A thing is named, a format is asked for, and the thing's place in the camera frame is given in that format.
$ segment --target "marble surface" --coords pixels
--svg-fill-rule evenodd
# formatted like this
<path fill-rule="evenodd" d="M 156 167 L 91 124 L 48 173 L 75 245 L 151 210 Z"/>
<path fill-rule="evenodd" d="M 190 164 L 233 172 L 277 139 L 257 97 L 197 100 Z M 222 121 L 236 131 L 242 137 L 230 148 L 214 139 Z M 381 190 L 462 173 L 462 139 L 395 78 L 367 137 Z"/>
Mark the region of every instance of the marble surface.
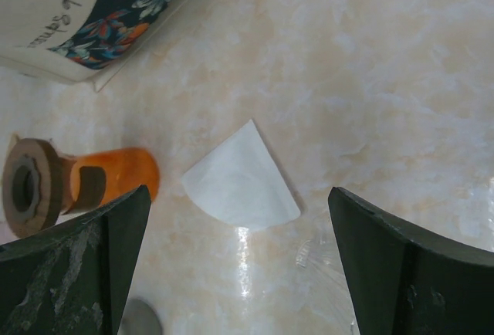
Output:
<path fill-rule="evenodd" d="M 131 295 L 166 333 L 350 333 L 295 266 L 331 187 L 494 251 L 493 15 L 494 0 L 188 0 L 98 94 L 2 69 L 0 157 L 14 132 L 153 152 Z M 251 118 L 303 211 L 255 234 L 180 183 Z"/>

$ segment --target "clear plastic object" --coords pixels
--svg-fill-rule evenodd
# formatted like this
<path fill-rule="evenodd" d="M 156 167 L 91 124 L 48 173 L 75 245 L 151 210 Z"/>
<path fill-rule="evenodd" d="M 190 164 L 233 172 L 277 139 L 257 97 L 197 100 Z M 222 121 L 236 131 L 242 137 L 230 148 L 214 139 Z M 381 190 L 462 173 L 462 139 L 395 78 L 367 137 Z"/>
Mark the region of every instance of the clear plastic object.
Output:
<path fill-rule="evenodd" d="M 296 254 L 296 264 L 309 282 L 307 304 L 314 313 L 337 323 L 341 334 L 360 335 L 329 217 L 327 221 Z"/>

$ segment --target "white napkin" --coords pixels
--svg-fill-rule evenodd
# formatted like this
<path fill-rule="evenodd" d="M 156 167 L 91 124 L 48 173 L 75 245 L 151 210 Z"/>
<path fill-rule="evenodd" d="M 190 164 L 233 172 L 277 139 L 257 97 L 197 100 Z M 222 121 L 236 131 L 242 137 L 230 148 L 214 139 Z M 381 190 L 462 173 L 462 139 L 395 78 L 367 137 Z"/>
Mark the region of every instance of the white napkin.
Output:
<path fill-rule="evenodd" d="M 253 232 L 300 216 L 252 120 L 185 173 L 182 184 L 210 216 Z"/>

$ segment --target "floral pattern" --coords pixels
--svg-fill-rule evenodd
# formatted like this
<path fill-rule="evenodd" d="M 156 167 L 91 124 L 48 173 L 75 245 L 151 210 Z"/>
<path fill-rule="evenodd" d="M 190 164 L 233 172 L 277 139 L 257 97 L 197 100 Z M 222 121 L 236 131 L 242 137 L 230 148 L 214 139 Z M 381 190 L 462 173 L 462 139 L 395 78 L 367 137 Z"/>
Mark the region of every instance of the floral pattern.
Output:
<path fill-rule="evenodd" d="M 102 69 L 124 54 L 172 0 L 97 0 L 83 27 L 50 48 L 89 69 Z"/>

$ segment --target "white tissue paper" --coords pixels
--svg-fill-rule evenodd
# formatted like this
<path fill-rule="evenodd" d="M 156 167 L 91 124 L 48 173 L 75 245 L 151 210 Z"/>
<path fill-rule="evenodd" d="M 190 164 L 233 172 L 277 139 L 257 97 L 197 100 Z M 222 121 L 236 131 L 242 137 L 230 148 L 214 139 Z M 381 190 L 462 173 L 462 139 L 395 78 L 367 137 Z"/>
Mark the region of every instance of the white tissue paper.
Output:
<path fill-rule="evenodd" d="M 185 173 L 182 184 L 207 214 L 252 232 L 300 216 L 252 120 Z"/>

